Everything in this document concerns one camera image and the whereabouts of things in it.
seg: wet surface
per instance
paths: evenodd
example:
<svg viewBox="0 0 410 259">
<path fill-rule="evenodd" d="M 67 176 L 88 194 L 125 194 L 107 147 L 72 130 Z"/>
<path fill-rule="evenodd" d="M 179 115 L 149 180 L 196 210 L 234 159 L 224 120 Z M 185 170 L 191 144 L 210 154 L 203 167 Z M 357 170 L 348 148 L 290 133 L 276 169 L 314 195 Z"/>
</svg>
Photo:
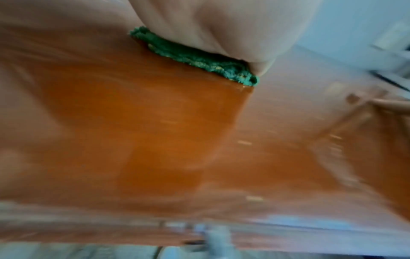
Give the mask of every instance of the wet surface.
<svg viewBox="0 0 410 259">
<path fill-rule="evenodd" d="M 389 131 L 393 122 L 383 128 L 359 108 L 382 93 L 374 79 L 293 52 L 247 88 L 132 40 L 126 32 L 139 22 L 128 4 L 78 1 L 62 10 L 38 1 L 29 13 L 25 4 L 1 3 L 1 200 L 407 227 L 399 215 L 410 216 L 409 151 Z"/>
</svg>

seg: green scrubbing pad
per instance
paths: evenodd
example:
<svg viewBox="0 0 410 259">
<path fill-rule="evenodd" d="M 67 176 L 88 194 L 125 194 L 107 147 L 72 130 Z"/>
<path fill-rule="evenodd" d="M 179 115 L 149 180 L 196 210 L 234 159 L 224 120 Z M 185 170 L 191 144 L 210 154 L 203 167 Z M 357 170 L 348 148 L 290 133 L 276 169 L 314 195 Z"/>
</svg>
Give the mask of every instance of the green scrubbing pad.
<svg viewBox="0 0 410 259">
<path fill-rule="evenodd" d="M 146 27 L 135 28 L 129 34 L 133 38 L 148 43 L 151 51 L 163 57 L 217 73 L 244 85 L 255 86 L 259 82 L 259 78 L 249 71 L 244 61 L 168 41 L 152 33 Z"/>
</svg>

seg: white wall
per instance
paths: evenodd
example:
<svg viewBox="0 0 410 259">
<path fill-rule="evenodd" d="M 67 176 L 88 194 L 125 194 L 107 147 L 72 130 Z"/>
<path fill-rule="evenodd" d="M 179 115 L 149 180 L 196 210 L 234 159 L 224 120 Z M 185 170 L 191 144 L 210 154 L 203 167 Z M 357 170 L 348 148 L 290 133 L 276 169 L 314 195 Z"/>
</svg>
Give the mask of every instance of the white wall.
<svg viewBox="0 0 410 259">
<path fill-rule="evenodd" d="M 407 17 L 410 0 L 325 0 L 298 45 L 361 69 L 395 69 L 403 59 L 370 44 Z"/>
</svg>

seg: tiled floor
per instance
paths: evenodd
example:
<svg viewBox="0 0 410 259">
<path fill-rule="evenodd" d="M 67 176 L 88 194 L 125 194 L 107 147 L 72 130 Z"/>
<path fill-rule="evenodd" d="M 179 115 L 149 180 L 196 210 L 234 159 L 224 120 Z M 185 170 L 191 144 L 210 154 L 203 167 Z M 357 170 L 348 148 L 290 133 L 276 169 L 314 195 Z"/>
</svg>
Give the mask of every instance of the tiled floor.
<svg viewBox="0 0 410 259">
<path fill-rule="evenodd" d="M 157 247 L 137 245 L 94 244 L 0 244 L 0 259 L 153 259 Z M 206 253 L 187 253 L 178 247 L 167 247 L 158 259 L 206 259 Z M 360 259 L 360 256 L 338 256 L 307 253 L 283 253 L 255 250 L 236 251 L 235 259 Z"/>
</svg>

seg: hand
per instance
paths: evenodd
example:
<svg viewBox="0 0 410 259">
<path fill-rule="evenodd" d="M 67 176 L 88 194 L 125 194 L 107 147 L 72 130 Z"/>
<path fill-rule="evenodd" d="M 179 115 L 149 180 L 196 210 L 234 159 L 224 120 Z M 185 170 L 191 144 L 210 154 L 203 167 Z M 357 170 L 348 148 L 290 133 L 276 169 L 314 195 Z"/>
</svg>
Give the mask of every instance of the hand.
<svg viewBox="0 0 410 259">
<path fill-rule="evenodd" d="M 263 75 L 303 33 L 322 0 L 129 0 L 155 34 L 248 62 Z"/>
</svg>

